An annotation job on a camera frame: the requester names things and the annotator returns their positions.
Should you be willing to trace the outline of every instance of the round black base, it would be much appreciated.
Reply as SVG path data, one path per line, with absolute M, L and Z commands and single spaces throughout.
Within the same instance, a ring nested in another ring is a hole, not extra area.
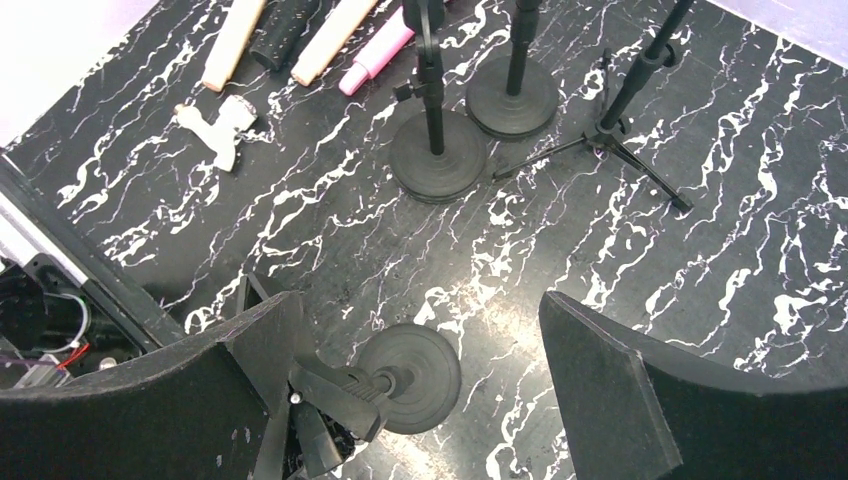
M 517 140 L 544 129 L 553 120 L 559 92 L 550 72 L 527 59 L 521 93 L 506 93 L 509 57 L 486 63 L 468 82 L 465 109 L 468 116 L 487 134 L 504 140 Z
M 392 399 L 386 430 L 403 435 L 442 423 L 459 399 L 459 358 L 436 331 L 414 324 L 389 327 L 365 344 L 356 366 L 369 375 L 384 367 L 412 373 L 409 386 Z
M 470 190 L 486 166 L 486 143 L 474 123 L 443 112 L 445 151 L 430 152 L 424 112 L 401 125 L 389 147 L 389 164 L 400 186 L 424 203 L 448 203 Z

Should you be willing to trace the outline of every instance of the white plastic object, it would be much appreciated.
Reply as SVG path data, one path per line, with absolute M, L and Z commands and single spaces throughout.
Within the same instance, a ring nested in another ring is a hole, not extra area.
M 233 76 L 250 34 L 256 27 L 265 0 L 233 0 L 224 25 L 206 59 L 201 81 L 213 92 L 220 92 Z
M 377 0 L 341 0 L 297 59 L 291 76 L 308 87 L 324 73 Z
M 236 135 L 256 121 L 253 105 L 239 95 L 231 95 L 218 109 L 218 119 L 212 125 L 206 123 L 196 107 L 180 104 L 174 112 L 181 127 L 194 132 L 215 152 L 215 167 L 231 172 L 236 163 Z

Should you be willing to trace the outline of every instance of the marble tabletop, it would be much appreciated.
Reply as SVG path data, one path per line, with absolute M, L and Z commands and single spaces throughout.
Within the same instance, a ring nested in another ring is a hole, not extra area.
M 586 150 L 431 206 L 387 166 L 395 131 L 422 109 L 390 88 L 411 75 L 414 51 L 350 99 L 337 89 L 397 1 L 378 4 L 312 88 L 242 59 L 225 94 L 260 119 L 235 170 L 213 168 L 173 108 L 214 118 L 222 97 L 200 75 L 228 4 L 162 1 L 4 154 L 188 332 L 232 315 L 239 278 L 259 272 L 303 292 L 333 365 L 395 323 L 450 340 L 464 377 L 451 417 L 419 436 L 384 433 L 327 478 L 575 478 L 537 325 L 548 289 L 740 370 L 848 381 L 842 68 L 697 2 L 683 61 L 634 102 L 627 141 L 692 212 Z M 531 54 L 556 78 L 556 120 L 527 141 L 490 141 L 488 171 L 578 135 L 597 114 L 603 48 L 617 88 L 672 5 L 546 2 Z M 478 66 L 508 54 L 513 8 L 449 7 L 447 108 L 464 111 Z

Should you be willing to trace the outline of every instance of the pink rolling pin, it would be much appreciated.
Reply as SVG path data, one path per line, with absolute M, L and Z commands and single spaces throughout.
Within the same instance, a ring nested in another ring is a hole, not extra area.
M 398 8 L 353 59 L 350 70 L 339 82 L 339 89 L 347 96 L 356 93 L 366 80 L 372 80 L 380 73 L 413 35 L 415 32 L 403 23 L 403 7 Z

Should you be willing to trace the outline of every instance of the beige roller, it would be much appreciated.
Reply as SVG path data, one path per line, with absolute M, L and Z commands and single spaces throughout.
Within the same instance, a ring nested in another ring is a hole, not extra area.
M 297 64 L 292 68 L 292 77 L 301 85 L 309 86 L 324 73 L 333 57 L 376 4 L 377 0 L 341 0 L 298 57 Z
M 209 58 L 206 59 L 201 81 L 210 90 L 220 92 L 233 76 L 264 7 L 265 0 L 233 0 L 224 25 L 215 37 Z

